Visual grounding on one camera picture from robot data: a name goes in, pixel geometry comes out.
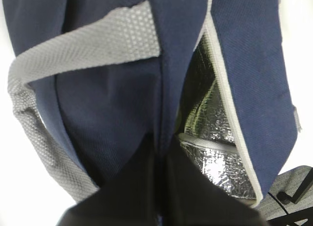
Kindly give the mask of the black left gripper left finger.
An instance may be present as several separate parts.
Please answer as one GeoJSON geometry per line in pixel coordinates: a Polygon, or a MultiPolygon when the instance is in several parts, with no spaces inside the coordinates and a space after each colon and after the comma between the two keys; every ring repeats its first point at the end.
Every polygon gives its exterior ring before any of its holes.
{"type": "Polygon", "coordinates": [[[147,134],[119,173],[69,208],[60,226],[162,226],[157,201],[154,139],[147,134]]]}

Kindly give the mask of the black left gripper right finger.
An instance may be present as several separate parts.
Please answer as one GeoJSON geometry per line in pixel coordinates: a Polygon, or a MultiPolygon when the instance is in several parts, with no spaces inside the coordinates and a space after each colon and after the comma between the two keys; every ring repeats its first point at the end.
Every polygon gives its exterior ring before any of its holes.
{"type": "Polygon", "coordinates": [[[228,196],[192,163],[179,140],[164,157],[166,226],[266,226],[261,214],[228,196]]]}

